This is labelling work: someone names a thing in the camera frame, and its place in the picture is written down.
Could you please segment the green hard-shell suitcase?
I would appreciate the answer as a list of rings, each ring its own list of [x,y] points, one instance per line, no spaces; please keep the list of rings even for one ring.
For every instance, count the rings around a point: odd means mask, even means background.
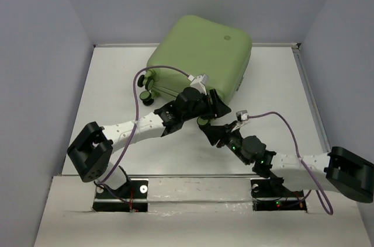
[[[190,85],[188,76],[205,75],[206,90],[214,89],[228,105],[243,80],[252,49],[250,35],[233,27],[186,15],[168,32],[140,75],[139,99],[146,106],[157,97],[174,101]]]

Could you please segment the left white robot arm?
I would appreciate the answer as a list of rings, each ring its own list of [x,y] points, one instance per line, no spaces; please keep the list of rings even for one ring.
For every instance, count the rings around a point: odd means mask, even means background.
[[[175,100],[143,117],[110,126],[88,123],[67,148],[67,155],[83,182],[92,182],[123,197],[129,192],[130,178],[119,164],[110,162],[114,152],[126,151],[129,145],[142,140],[172,134],[186,121],[218,119],[230,112],[216,90],[204,94],[187,87]]]

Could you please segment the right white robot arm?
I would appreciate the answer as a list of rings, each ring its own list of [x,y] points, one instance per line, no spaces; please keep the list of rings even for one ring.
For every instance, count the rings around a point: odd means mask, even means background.
[[[297,156],[270,151],[256,136],[243,137],[233,124],[200,126],[212,146],[227,147],[252,171],[269,181],[277,196],[288,190],[337,192],[359,203],[373,202],[373,163],[343,148]]]

